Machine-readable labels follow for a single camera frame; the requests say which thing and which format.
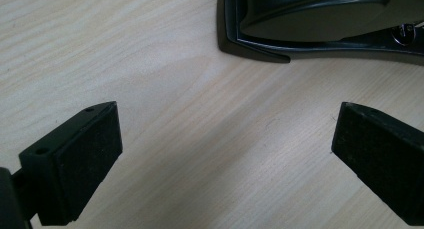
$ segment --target tabletop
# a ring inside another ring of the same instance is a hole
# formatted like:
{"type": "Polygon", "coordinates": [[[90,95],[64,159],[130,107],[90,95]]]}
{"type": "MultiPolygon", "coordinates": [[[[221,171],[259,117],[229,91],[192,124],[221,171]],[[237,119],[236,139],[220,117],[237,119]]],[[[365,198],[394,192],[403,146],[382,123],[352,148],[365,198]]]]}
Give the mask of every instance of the tabletop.
{"type": "Polygon", "coordinates": [[[123,153],[57,228],[408,228],[331,142],[344,101],[424,130],[424,68],[228,55],[216,5],[0,0],[0,166],[16,172],[26,147],[117,101],[123,153]]]}

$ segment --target wooden table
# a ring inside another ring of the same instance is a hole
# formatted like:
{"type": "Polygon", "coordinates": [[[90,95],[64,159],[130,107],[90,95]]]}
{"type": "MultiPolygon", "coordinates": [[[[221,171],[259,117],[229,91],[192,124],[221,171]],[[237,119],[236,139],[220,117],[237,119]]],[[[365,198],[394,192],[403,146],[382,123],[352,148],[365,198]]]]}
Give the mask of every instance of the wooden table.
{"type": "Polygon", "coordinates": [[[331,141],[343,101],[424,130],[424,68],[227,55],[216,1],[0,0],[0,165],[117,101],[124,153],[65,228],[408,228],[331,141]]]}

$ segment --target black plastic object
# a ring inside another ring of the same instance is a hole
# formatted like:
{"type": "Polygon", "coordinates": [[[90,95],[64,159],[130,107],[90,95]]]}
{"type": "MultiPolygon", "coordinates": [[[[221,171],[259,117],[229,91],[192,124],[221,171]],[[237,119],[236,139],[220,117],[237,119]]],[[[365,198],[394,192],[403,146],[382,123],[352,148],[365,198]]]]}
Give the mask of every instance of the black plastic object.
{"type": "Polygon", "coordinates": [[[423,2],[218,0],[218,44],[267,62],[347,57],[424,65],[423,2]]]}
{"type": "Polygon", "coordinates": [[[21,152],[13,176],[0,168],[0,228],[77,220],[121,153],[116,102],[79,112],[21,152]]]}
{"type": "Polygon", "coordinates": [[[424,133],[381,111],[343,103],[332,151],[409,225],[424,225],[424,133]]]}

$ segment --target light wood surface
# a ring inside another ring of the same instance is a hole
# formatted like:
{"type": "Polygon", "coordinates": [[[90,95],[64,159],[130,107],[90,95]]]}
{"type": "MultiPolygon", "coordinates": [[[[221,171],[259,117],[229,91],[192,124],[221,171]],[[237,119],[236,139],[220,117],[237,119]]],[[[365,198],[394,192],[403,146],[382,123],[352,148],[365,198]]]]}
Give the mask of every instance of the light wood surface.
{"type": "Polygon", "coordinates": [[[116,100],[124,153],[65,228],[408,228],[331,140],[343,101],[424,130],[424,68],[238,58],[215,16],[216,0],[0,0],[0,166],[116,100]]]}

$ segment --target stapler handle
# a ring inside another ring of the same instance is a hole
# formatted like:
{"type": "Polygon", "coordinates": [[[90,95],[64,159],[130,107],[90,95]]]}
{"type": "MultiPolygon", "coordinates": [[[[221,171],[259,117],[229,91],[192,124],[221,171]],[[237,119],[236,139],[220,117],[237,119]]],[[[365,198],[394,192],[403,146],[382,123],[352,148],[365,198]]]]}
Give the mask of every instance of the stapler handle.
{"type": "Polygon", "coordinates": [[[424,0],[246,0],[243,34],[329,42],[424,21],[424,0]]]}

